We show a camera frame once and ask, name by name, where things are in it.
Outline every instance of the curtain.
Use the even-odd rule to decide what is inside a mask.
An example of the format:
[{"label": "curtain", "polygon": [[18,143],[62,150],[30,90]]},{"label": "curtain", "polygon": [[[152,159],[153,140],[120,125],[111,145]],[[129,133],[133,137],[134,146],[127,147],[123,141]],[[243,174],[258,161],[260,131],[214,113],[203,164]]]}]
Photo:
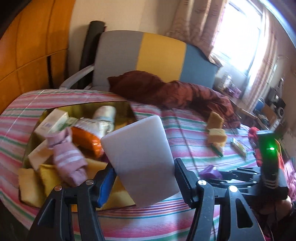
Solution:
[{"label": "curtain", "polygon": [[227,0],[180,0],[171,29],[166,34],[198,47],[211,61],[213,40]]},{"label": "curtain", "polygon": [[262,25],[257,53],[250,69],[249,83],[242,98],[248,107],[247,111],[252,111],[262,96],[276,61],[277,39],[270,12],[266,9],[263,11]]}]

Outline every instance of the striped tablecloth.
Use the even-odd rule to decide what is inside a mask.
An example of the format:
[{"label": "striped tablecloth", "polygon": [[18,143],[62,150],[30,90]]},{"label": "striped tablecloth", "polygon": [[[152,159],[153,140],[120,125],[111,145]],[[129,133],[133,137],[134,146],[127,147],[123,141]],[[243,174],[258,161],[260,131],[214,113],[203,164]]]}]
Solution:
[{"label": "striped tablecloth", "polygon": [[[105,92],[84,90],[42,90],[18,97],[0,116],[0,197],[8,210],[28,229],[38,213],[37,208],[26,206],[18,199],[17,170],[22,166],[26,144],[31,132],[45,109],[88,102],[120,101],[123,98]],[[161,117],[174,158],[181,158],[189,170],[202,170],[214,164],[219,170],[239,166],[256,166],[248,141],[248,127],[238,133],[227,130],[225,156],[217,157],[206,141],[204,119],[190,110],[160,110],[155,106],[131,102],[138,120],[151,115]],[[243,161],[230,147],[235,137],[248,148],[248,159]],[[180,193],[150,207],[129,207],[98,212],[106,240],[185,240],[194,210],[183,201]],[[218,228],[219,206],[215,207],[215,230]],[[74,214],[75,239],[79,235],[78,217]]]}]

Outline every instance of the small white box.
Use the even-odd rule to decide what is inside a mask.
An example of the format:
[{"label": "small white box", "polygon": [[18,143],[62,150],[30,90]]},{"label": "small white box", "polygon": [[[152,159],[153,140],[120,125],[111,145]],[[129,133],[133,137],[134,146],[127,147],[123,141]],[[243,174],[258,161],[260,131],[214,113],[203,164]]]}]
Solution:
[{"label": "small white box", "polygon": [[52,155],[53,151],[48,149],[47,140],[45,140],[28,155],[28,158],[34,170],[37,171],[39,166],[46,163]]},{"label": "small white box", "polygon": [[42,122],[34,132],[42,139],[45,140],[47,135],[59,131],[61,126],[67,121],[68,112],[63,110],[54,109]]}]

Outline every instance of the chair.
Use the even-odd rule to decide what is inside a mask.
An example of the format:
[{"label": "chair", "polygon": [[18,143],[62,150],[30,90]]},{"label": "chair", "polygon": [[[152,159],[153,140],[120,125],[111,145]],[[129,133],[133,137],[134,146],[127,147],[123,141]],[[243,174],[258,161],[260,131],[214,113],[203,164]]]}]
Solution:
[{"label": "chair", "polygon": [[71,88],[93,72],[90,89],[109,91],[108,77],[132,70],[149,72],[165,82],[179,80],[212,88],[219,69],[197,47],[158,34],[114,30],[103,32],[98,42],[94,63],[65,80],[61,89]]}]

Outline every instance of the gray panel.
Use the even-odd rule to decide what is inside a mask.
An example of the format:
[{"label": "gray panel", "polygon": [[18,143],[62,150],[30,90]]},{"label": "gray panel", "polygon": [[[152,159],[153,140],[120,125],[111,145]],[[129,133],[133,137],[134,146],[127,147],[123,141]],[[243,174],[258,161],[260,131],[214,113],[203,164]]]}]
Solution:
[{"label": "gray panel", "polygon": [[101,35],[93,76],[97,90],[109,90],[108,77],[136,69],[143,32],[114,30]]}]

